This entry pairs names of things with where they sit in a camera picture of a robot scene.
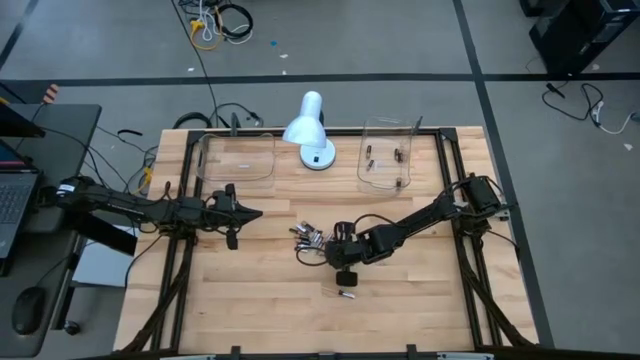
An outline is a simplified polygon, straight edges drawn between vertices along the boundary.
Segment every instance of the lamp base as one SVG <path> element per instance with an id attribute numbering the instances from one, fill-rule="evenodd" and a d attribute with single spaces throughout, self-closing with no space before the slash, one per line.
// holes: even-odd
<path id="1" fill-rule="evenodd" d="M 327 139 L 327 147 L 300 146 L 300 160 L 311 170 L 324 170 L 336 160 L 336 147 Z"/>

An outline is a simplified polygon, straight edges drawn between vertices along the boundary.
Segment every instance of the white desk lamp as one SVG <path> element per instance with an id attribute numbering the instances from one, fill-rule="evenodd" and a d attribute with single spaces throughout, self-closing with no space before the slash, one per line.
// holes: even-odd
<path id="1" fill-rule="evenodd" d="M 324 170 L 336 160 L 336 148 L 327 139 L 324 127 L 320 123 L 322 96 L 309 91 L 302 98 L 300 115 L 284 131 L 282 139 L 300 144 L 300 160 L 311 170 Z"/>

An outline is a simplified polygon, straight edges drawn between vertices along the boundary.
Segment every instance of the desk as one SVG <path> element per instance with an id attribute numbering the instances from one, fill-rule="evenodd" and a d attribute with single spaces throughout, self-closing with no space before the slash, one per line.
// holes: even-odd
<path id="1" fill-rule="evenodd" d="M 31 119 L 39 106 L 12 105 L 12 108 Z M 48 105 L 40 110 L 35 122 L 89 144 L 100 110 L 98 105 Z M 15 146 L 18 141 L 11 139 L 7 142 Z M 44 185 L 57 185 L 64 178 L 76 176 L 85 157 L 84 148 L 55 133 L 48 133 L 42 139 L 25 139 L 19 152 L 31 157 L 35 166 L 45 173 Z M 57 215 L 49 211 L 41 212 L 34 216 L 33 221 L 37 223 L 39 216 Z M 69 255 L 77 246 L 77 240 L 75 232 L 59 231 L 47 235 L 23 234 L 16 241 L 9 273 L 6 277 L 0 277 L 0 357 L 32 357 L 40 352 L 60 289 L 68 277 L 66 264 L 51 271 L 41 284 L 47 292 L 46 305 L 42 324 L 34 334 L 19 336 L 13 331 L 13 304 L 22 290 L 34 286 L 49 268 Z"/>
<path id="2" fill-rule="evenodd" d="M 466 171 L 495 178 L 483 129 L 461 127 L 457 134 Z M 163 132 L 150 198 L 163 193 L 166 181 L 179 183 L 187 135 L 186 130 Z M 337 295 L 335 270 L 328 265 L 311 268 L 296 261 L 294 240 L 288 232 L 296 223 L 306 220 L 326 232 L 337 221 L 353 221 L 365 213 L 400 219 L 431 203 L 444 188 L 433 137 L 414 138 L 412 182 L 394 197 L 358 191 L 360 137 L 331 139 L 338 153 L 330 169 L 314 172 L 304 168 L 299 147 L 277 139 L 273 187 L 236 188 L 241 204 L 264 211 L 239 233 L 238 251 L 227 250 L 218 234 L 199 234 L 181 354 L 228 354 L 233 345 L 242 346 L 244 354 L 404 352 L 406 344 L 416 344 L 419 351 L 473 349 L 448 222 L 407 240 L 389 259 L 356 266 L 360 284 L 352 291 L 355 300 Z M 451 149 L 446 152 L 453 163 Z M 193 191 L 194 179 L 190 176 L 187 194 Z M 205 183 L 203 194 L 212 190 Z M 363 220 L 362 228 L 376 223 L 368 220 Z M 507 223 L 495 221 L 492 226 L 511 236 Z M 143 235 L 136 252 L 155 238 Z M 537 341 L 512 245 L 491 234 L 484 242 L 496 302 L 524 336 Z M 167 243 L 162 239 L 131 272 L 115 349 L 131 341 L 157 304 Z M 181 255 L 176 258 L 177 268 Z M 481 303 L 476 303 L 488 343 L 486 317 Z M 164 325 L 162 347 L 167 347 L 171 311 Z"/>

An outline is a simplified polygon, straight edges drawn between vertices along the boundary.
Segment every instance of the wooden tabletop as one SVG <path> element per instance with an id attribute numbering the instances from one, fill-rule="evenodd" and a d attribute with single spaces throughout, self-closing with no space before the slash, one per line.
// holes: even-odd
<path id="1" fill-rule="evenodd" d="M 457 131 L 465 170 L 495 179 L 483 129 L 458 127 Z M 186 136 L 186 130 L 163 132 L 150 198 L 160 196 L 166 181 L 179 183 Z M 330 266 L 306 267 L 296 261 L 295 242 L 288 231 L 296 223 L 305 220 L 330 232 L 335 222 L 353 221 L 365 213 L 398 220 L 431 203 L 444 188 L 431 136 L 414 138 L 412 182 L 395 196 L 362 191 L 356 176 L 360 137 L 331 140 L 337 159 L 321 172 L 302 165 L 297 145 L 275 140 L 273 184 L 236 189 L 241 204 L 264 211 L 239 233 L 238 251 L 228 250 L 218 234 L 199 234 L 181 354 L 228 354 L 233 345 L 242 346 L 243 353 L 403 352 L 406 344 L 416 344 L 419 351 L 473 348 L 449 222 L 412 237 L 384 261 L 357 265 L 354 271 L 360 283 L 350 290 L 355 300 L 338 296 Z M 449 147 L 447 152 L 455 169 Z M 190 179 L 193 184 L 195 175 Z M 217 185 L 206 182 L 204 196 Z M 366 219 L 359 228 L 374 224 L 375 219 Z M 511 237 L 507 223 L 492 221 L 492 226 Z M 136 252 L 155 238 L 142 235 Z M 131 271 L 116 349 L 131 341 L 157 304 L 167 243 L 160 240 Z M 525 337 L 537 341 L 513 246 L 491 234 L 484 243 L 496 302 Z M 179 253 L 176 269 L 180 259 Z M 484 308 L 476 302 L 488 343 Z M 165 321 L 163 346 L 169 343 L 172 311 Z"/>

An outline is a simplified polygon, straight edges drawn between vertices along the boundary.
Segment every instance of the gray floor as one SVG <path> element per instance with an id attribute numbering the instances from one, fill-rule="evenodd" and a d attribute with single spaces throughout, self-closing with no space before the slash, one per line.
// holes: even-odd
<path id="1" fill-rule="evenodd" d="M 451 0 L 237 0 L 255 17 L 244 45 L 203 52 L 211 76 L 367 73 L 469 74 Z M 485 74 L 542 73 L 528 39 L 533 20 L 517 0 L 463 0 Z M 0 44 L 25 0 L 0 2 Z M 271 41 L 278 46 L 272 47 Z M 593 72 L 640 71 L 640 21 L 594 61 Z M 168 1 L 40 0 L 0 79 L 101 79 L 201 76 L 197 59 Z M 617 129 L 640 110 L 640 81 L 596 82 L 605 93 L 602 121 Z M 487 83 L 505 154 L 521 203 L 556 346 L 640 353 L 640 251 L 636 220 L 640 190 L 640 124 L 610 136 L 590 122 L 545 107 L 544 83 Z M 329 125 L 359 125 L 372 115 L 426 125 L 484 125 L 473 82 L 385 81 L 216 85 L 219 103 L 240 102 L 266 125 L 287 124 L 307 90 L 321 92 Z M 574 113 L 586 106 L 579 83 L 554 104 Z M 63 87 L 59 103 L 99 103 L 100 125 L 144 132 L 141 146 L 189 111 L 212 110 L 206 86 Z M 221 111 L 228 117 L 229 109 Z M 634 148 L 629 151 L 625 144 Z M 125 177 L 141 155 L 97 132 L 93 141 Z M 101 172 L 114 186 L 115 174 Z M 104 354 L 111 347 L 122 301 L 117 289 L 85 290 L 73 315 L 82 336 L 53 334 L 41 358 Z"/>

